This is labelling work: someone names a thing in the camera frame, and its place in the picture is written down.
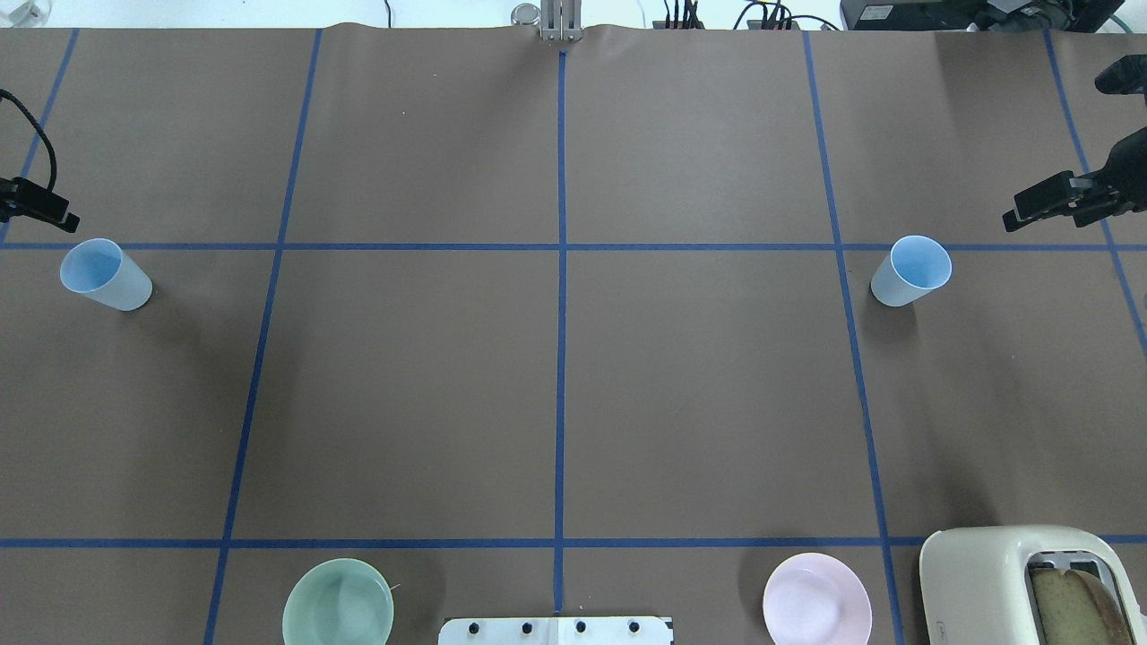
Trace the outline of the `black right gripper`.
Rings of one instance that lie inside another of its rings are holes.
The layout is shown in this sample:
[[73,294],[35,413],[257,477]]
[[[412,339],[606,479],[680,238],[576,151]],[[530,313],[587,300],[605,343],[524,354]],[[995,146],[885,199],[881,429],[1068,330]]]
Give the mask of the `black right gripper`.
[[[1082,199],[1082,207],[1074,204]],[[1014,196],[1014,208],[1001,217],[1012,233],[1054,217],[1069,217],[1076,226],[1106,218],[1144,212],[1146,204],[1146,127],[1114,143],[1103,168],[1075,176],[1054,173]]]

